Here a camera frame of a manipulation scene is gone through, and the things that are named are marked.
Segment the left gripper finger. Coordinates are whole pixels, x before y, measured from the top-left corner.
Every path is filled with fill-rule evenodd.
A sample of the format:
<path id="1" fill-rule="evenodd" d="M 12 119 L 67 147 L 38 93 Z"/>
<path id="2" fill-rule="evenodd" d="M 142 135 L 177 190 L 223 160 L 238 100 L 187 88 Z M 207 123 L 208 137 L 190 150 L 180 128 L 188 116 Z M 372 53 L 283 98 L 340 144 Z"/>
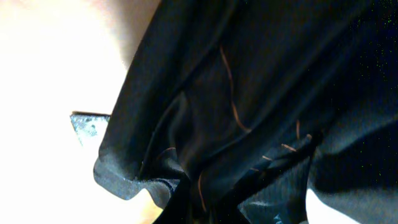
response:
<path id="1" fill-rule="evenodd" d="M 82 146 L 99 146 L 108 126 L 110 115 L 74 111 L 70 121 Z"/>

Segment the black orange-patterned jersey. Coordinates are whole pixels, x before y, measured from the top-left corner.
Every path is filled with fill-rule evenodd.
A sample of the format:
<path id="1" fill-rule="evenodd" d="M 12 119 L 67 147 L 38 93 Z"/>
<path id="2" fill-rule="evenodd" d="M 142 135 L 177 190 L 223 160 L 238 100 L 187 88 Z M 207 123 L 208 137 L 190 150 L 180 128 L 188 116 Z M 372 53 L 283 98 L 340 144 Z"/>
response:
<path id="1" fill-rule="evenodd" d="M 160 2 L 93 174 L 158 223 L 396 223 L 397 2 Z"/>

